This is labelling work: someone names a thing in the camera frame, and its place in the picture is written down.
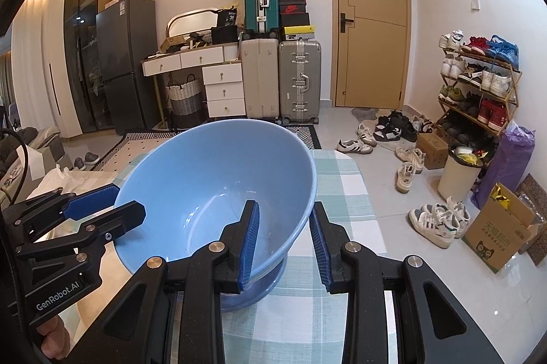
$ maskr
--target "finger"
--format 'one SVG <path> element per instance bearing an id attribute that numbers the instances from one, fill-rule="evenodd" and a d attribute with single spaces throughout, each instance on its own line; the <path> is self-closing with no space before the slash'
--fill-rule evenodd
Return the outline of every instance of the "finger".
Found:
<path id="1" fill-rule="evenodd" d="M 68 356 L 68 352 L 70 352 L 70 335 L 68 334 L 68 330 L 65 328 L 63 330 L 65 331 L 65 342 L 63 344 L 62 352 L 55 357 L 56 360 L 66 358 Z"/>
<path id="2" fill-rule="evenodd" d="M 36 328 L 36 331 L 42 335 L 46 336 L 49 332 L 53 332 L 57 327 L 57 324 L 61 318 L 59 316 L 54 316 L 50 320 L 46 321 L 44 324 Z"/>
<path id="3" fill-rule="evenodd" d="M 65 346 L 65 329 L 55 329 L 49 332 L 42 343 L 42 353 L 52 359 L 61 354 Z"/>

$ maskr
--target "floor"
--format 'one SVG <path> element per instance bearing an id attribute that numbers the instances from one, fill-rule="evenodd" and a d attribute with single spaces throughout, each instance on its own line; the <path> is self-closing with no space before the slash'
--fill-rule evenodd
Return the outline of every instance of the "floor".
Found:
<path id="1" fill-rule="evenodd" d="M 339 139 L 356 137 L 358 122 L 350 108 L 322 108 L 316 130 L 323 149 L 335 149 Z M 117 135 L 80 137 L 65 143 L 72 160 L 86 151 L 106 154 Z M 416 176 L 408 194 L 395 189 L 400 161 L 378 146 L 372 154 L 352 154 L 359 165 L 375 210 L 389 257 L 402 260 L 419 255 L 445 282 L 485 332 L 506 364 L 522 364 L 547 329 L 547 263 L 535 267 L 526 254 L 516 255 L 493 274 L 461 240 L 443 250 L 417 234 L 407 213 L 425 203 L 442 202 L 437 183 L 442 170 L 425 169 Z M 467 199 L 472 217 L 478 210 Z"/>

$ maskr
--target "teal suitcase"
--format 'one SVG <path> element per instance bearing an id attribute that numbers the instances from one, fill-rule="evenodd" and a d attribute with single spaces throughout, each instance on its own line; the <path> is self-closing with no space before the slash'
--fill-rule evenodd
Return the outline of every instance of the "teal suitcase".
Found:
<path id="1" fill-rule="evenodd" d="M 279 0 L 245 0 L 245 28 L 247 38 L 278 38 Z"/>

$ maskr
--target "plastic bag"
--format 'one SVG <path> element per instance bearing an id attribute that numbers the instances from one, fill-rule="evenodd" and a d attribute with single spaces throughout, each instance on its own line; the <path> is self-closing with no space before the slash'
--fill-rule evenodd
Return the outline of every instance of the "plastic bag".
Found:
<path id="1" fill-rule="evenodd" d="M 496 155 L 490 162 L 488 172 L 471 197 L 473 204 L 477 208 L 482 208 L 498 182 L 505 185 L 507 189 L 515 191 L 534 148 L 535 131 L 518 126 L 515 121 L 509 122 L 499 141 Z"/>

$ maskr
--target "door frame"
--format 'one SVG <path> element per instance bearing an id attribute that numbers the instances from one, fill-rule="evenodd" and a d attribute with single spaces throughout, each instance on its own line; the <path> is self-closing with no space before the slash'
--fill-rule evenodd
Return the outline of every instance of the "door frame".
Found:
<path id="1" fill-rule="evenodd" d="M 401 98 L 399 100 L 399 109 L 403 108 L 403 103 L 406 94 L 406 82 L 409 71 L 410 62 L 410 41 L 412 37 L 412 0 L 406 0 L 406 51 L 405 51 L 405 63 L 403 67 L 403 83 Z M 332 106 L 336 106 L 336 83 L 338 81 L 338 25 L 339 25 L 339 7 L 338 0 L 333 0 L 333 45 L 332 45 L 332 62 L 330 67 L 330 100 Z"/>

